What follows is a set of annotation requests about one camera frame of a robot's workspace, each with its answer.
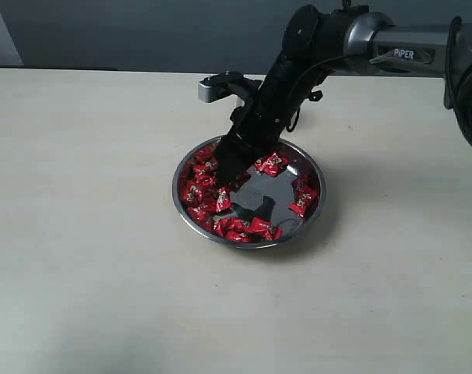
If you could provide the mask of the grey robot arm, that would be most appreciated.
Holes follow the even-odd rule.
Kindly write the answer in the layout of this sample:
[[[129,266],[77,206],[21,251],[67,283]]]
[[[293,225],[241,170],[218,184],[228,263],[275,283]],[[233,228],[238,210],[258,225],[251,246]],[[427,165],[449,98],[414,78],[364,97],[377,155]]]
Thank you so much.
[[[444,105],[472,147],[472,24],[455,17],[445,26],[404,27],[366,5],[344,2],[329,13],[305,5],[287,24],[280,53],[260,85],[217,77],[227,94],[243,100],[214,153],[218,183],[235,181],[270,153],[281,133],[291,129],[302,103],[318,101],[319,85],[339,71],[442,78]]]

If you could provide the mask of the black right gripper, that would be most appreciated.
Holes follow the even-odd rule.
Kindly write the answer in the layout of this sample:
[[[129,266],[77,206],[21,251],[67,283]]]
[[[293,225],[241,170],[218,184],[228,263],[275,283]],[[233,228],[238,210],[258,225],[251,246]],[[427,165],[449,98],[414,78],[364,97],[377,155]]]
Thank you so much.
[[[218,162],[217,186],[224,187],[273,148],[303,101],[326,78],[313,62],[280,54],[240,118],[213,155]]]

